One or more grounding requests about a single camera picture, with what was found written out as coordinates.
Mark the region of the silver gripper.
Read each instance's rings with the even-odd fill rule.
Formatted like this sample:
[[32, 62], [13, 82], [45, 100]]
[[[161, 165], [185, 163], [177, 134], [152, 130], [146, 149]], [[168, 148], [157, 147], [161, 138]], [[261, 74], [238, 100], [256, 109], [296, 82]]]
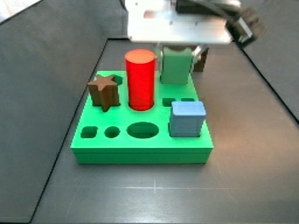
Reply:
[[125, 0], [126, 36], [132, 42], [153, 43], [157, 59], [162, 57], [161, 44], [197, 45], [192, 51], [192, 69], [201, 70], [208, 55], [205, 45], [230, 42], [225, 19], [178, 14], [174, 4], [176, 0]]

